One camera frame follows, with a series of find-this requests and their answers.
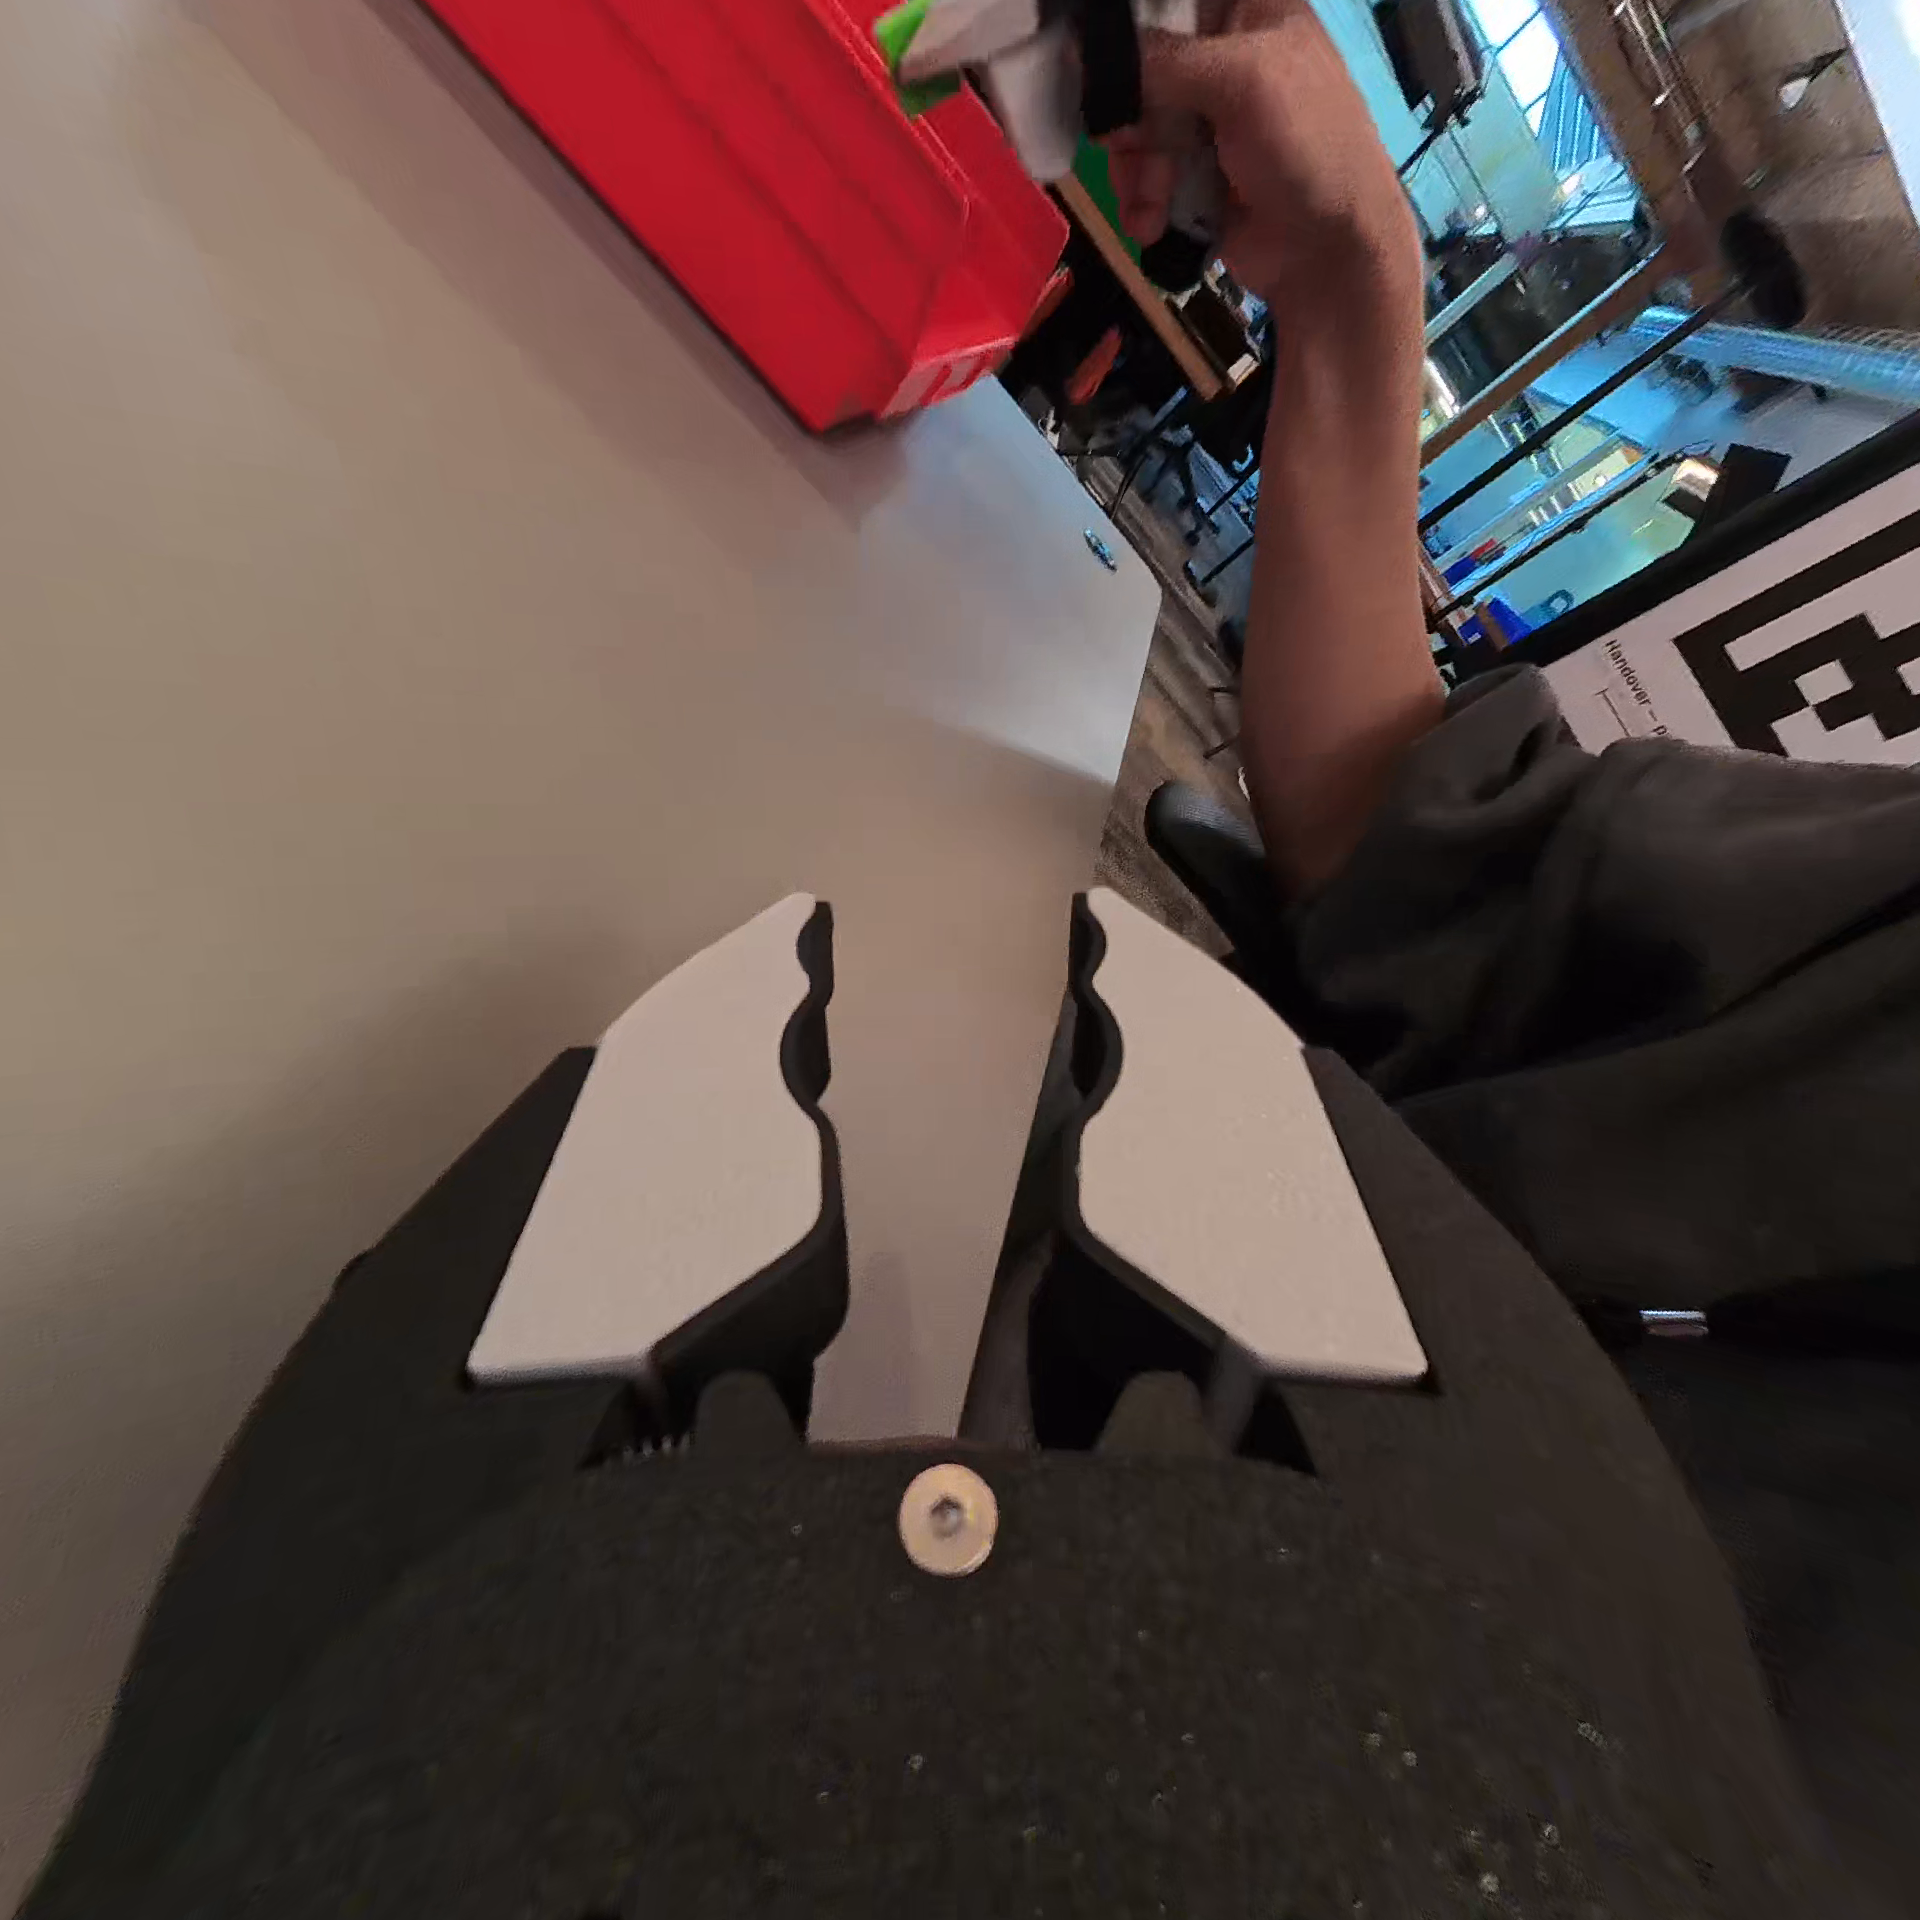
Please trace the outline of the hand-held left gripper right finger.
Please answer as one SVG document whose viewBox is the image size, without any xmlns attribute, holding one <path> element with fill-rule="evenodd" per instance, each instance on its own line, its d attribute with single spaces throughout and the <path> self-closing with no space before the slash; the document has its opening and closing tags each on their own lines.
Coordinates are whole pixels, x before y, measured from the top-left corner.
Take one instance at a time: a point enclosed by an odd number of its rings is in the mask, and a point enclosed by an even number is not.
<svg viewBox="0 0 1920 1920">
<path fill-rule="evenodd" d="M 1306 1049 L 1113 889 L 1071 904 L 1042 1347 L 1104 1386 L 1413 1388 L 1430 1365 Z"/>
</svg>

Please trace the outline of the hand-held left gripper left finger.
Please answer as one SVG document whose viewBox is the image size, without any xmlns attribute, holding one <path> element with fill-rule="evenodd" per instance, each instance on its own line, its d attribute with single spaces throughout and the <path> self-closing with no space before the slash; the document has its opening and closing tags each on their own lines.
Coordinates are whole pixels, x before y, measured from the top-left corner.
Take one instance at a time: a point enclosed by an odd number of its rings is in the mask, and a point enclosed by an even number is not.
<svg viewBox="0 0 1920 1920">
<path fill-rule="evenodd" d="M 697 1391 L 808 1367 L 848 1312 L 832 911 L 786 896 L 613 1019 L 466 1357 L 472 1386 Z"/>
</svg>

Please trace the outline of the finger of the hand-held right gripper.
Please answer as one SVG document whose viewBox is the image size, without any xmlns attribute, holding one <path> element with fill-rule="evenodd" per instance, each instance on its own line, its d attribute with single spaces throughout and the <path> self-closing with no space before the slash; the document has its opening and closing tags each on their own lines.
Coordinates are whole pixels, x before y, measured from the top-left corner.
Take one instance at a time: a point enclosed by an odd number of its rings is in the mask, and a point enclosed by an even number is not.
<svg viewBox="0 0 1920 1920">
<path fill-rule="evenodd" d="M 953 49 L 966 68 L 983 68 L 997 79 L 1017 71 L 1058 75 L 1058 35 L 1045 2 L 977 2 L 973 27 Z"/>
</svg>

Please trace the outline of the green wooden cube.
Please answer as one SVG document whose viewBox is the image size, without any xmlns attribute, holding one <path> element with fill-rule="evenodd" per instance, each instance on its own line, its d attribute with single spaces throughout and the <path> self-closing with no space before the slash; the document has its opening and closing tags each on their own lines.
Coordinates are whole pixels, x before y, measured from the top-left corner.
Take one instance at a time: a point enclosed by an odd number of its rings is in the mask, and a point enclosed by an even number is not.
<svg viewBox="0 0 1920 1920">
<path fill-rule="evenodd" d="M 966 89 L 966 59 L 953 49 L 975 15 L 977 2 L 901 2 L 876 16 L 871 35 L 906 119 Z"/>
</svg>

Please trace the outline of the red plastic bin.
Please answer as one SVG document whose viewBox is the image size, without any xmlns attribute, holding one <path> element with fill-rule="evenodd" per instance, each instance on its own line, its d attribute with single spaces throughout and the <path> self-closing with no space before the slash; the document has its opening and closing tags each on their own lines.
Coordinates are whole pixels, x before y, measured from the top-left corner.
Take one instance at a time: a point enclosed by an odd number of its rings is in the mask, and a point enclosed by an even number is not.
<svg viewBox="0 0 1920 1920">
<path fill-rule="evenodd" d="M 840 4 L 422 11 L 814 434 L 969 391 L 1064 291 L 986 106 L 910 117 Z"/>
</svg>

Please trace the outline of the person's right forearm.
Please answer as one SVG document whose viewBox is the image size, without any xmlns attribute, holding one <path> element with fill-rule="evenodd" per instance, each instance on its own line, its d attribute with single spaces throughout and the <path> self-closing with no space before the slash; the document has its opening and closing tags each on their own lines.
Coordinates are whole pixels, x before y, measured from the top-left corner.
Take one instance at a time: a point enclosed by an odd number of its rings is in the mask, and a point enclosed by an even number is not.
<svg viewBox="0 0 1920 1920">
<path fill-rule="evenodd" d="M 1269 861 L 1304 896 L 1354 853 L 1447 704 L 1416 536 L 1420 242 L 1325 251 L 1277 305 L 1238 755 Z"/>
</svg>

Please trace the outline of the person's right hand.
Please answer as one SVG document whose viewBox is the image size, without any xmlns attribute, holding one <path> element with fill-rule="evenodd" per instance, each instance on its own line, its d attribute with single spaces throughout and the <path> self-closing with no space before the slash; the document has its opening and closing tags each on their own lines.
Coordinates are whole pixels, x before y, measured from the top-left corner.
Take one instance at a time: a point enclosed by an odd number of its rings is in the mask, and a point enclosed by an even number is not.
<svg viewBox="0 0 1920 1920">
<path fill-rule="evenodd" d="M 1106 140 L 1120 227 L 1170 224 L 1188 163 L 1223 179 L 1215 250 L 1287 314 L 1424 331 L 1424 251 L 1375 119 L 1306 2 L 1229 4 L 1213 35 L 1141 35 L 1141 115 Z"/>
</svg>

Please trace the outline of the green box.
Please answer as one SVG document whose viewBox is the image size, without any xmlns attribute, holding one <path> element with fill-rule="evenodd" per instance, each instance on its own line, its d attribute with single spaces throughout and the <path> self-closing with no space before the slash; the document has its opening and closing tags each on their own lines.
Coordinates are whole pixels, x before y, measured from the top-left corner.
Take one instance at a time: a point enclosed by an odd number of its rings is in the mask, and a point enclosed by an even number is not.
<svg viewBox="0 0 1920 1920">
<path fill-rule="evenodd" d="M 1106 148 L 1080 136 L 1071 157 L 1071 179 L 1080 200 L 1097 210 L 1100 220 L 1113 229 L 1120 250 L 1138 265 L 1138 241 L 1125 229 L 1120 203 L 1113 188 L 1113 170 Z"/>
</svg>

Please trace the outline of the person's black chair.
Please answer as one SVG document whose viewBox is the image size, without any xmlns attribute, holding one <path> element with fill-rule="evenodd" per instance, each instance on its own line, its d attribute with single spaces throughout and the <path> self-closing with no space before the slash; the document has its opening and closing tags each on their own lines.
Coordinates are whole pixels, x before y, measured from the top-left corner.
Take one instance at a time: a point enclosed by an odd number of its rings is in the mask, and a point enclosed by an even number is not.
<svg viewBox="0 0 1920 1920">
<path fill-rule="evenodd" d="M 1257 829 L 1197 787 L 1164 783 L 1143 804 L 1143 839 L 1224 937 L 1241 984 L 1298 1021 L 1298 953 Z"/>
</svg>

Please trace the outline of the printed marker board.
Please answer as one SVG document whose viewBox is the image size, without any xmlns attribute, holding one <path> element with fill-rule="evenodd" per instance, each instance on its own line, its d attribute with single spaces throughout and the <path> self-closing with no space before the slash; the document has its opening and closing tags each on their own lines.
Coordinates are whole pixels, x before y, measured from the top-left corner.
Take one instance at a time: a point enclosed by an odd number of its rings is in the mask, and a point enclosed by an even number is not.
<svg viewBox="0 0 1920 1920">
<path fill-rule="evenodd" d="M 1520 642 L 1577 743 L 1917 763 L 1917 421 Z"/>
</svg>

